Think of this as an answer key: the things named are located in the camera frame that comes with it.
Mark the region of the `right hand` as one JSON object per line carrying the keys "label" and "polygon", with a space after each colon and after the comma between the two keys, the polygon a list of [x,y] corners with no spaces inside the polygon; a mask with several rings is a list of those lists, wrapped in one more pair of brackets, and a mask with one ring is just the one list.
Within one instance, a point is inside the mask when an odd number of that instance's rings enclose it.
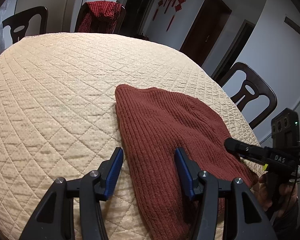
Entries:
{"label": "right hand", "polygon": [[268,174],[265,173],[258,179],[256,198],[264,211],[274,206],[277,216],[282,217],[298,200],[298,185],[291,182],[279,185]]}

